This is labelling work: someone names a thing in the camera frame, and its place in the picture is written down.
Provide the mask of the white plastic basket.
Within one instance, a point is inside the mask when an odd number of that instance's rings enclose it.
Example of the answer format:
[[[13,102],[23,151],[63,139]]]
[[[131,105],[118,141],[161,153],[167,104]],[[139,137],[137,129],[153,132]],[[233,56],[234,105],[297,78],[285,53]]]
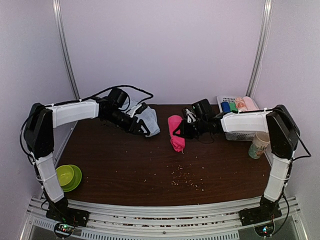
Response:
[[[232,103],[238,96],[223,96],[218,95],[216,97],[219,111],[222,112],[221,102]],[[249,141],[251,142],[254,138],[254,131],[240,131],[240,132],[226,132],[225,137],[229,141]]]

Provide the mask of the magenta pink towel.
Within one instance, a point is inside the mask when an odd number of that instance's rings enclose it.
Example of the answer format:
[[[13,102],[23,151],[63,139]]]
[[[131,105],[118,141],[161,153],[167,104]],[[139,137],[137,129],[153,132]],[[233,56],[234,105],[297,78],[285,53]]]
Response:
[[[186,146],[185,139],[174,134],[174,131],[178,128],[182,120],[182,117],[179,115],[172,115],[167,119],[170,144],[178,153],[183,153]]]

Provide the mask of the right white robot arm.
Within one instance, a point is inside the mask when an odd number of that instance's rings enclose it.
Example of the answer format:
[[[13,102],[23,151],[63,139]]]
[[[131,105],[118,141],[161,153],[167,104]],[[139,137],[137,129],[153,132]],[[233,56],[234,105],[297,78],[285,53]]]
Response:
[[[288,171],[300,137],[299,128],[283,104],[271,109],[221,112],[208,120],[200,116],[196,116],[192,122],[183,119],[172,134],[185,139],[197,139],[204,133],[233,132],[268,134],[273,162],[263,197],[276,202],[289,180]]]

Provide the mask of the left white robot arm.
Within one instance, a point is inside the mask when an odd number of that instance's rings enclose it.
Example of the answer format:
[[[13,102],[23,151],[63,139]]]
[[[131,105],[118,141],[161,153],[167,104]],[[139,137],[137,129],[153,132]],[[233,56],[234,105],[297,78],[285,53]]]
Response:
[[[95,97],[61,105],[32,105],[25,123],[23,138],[40,176],[40,183],[49,201],[57,203],[64,197],[53,163],[54,129],[73,122],[95,119],[109,121],[127,133],[148,136],[150,130],[142,119],[130,116],[114,101]]]

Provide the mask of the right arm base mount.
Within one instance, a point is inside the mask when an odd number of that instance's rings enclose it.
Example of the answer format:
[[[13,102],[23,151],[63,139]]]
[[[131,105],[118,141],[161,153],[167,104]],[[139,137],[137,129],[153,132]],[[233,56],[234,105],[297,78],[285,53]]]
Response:
[[[273,203],[263,204],[253,208],[245,208],[239,211],[238,214],[242,226],[270,222],[272,219],[282,216],[279,205]]]

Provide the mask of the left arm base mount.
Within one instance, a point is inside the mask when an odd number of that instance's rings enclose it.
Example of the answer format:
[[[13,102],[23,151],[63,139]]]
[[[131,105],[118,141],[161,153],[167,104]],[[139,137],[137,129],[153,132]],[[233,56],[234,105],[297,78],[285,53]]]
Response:
[[[86,227],[90,213],[86,210],[75,208],[58,208],[57,206],[49,206],[45,216],[48,219],[62,222],[74,227]]]

